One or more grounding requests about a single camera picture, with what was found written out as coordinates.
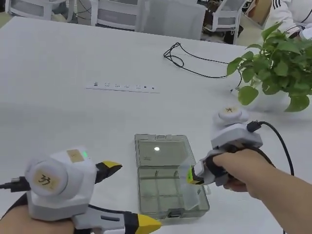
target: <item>transparent plastic box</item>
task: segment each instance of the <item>transparent plastic box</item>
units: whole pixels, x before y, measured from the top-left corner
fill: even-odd
[[[141,214],[161,220],[203,216],[210,208],[203,186],[186,183],[195,165],[186,136],[137,134],[135,142]]]

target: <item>power strip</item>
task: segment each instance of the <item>power strip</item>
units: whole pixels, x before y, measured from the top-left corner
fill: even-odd
[[[101,90],[159,94],[157,88],[151,85],[127,85],[127,84],[121,85],[116,83],[97,82],[97,81],[87,85],[86,89],[101,89]]]

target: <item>human arm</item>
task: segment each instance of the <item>human arm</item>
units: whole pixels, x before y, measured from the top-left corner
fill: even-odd
[[[312,233],[312,185],[286,174],[255,151],[243,150],[214,158],[237,180],[225,188],[260,199],[288,234]]]
[[[301,30],[301,27],[296,26],[293,15],[289,10],[291,2],[292,0],[272,0],[266,28],[273,26],[277,22],[282,22],[278,29],[282,32],[287,32],[289,36]]]
[[[74,224],[70,220],[45,222],[32,219],[27,205],[24,205],[13,208],[0,220],[0,233],[72,234]]]

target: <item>pothos plant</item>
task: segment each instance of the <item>pothos plant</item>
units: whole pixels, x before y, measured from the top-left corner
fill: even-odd
[[[263,44],[252,44],[251,51],[234,59],[227,67],[227,75],[238,70],[246,83],[238,88],[238,100],[249,105],[262,89],[266,95],[285,92],[291,98],[286,112],[299,112],[310,103],[312,95],[312,41],[290,39],[278,30],[278,23],[262,32]]]

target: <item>green led light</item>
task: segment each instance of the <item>green led light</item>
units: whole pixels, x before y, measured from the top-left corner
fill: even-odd
[[[82,154],[84,158],[88,158],[87,152],[83,151]]]

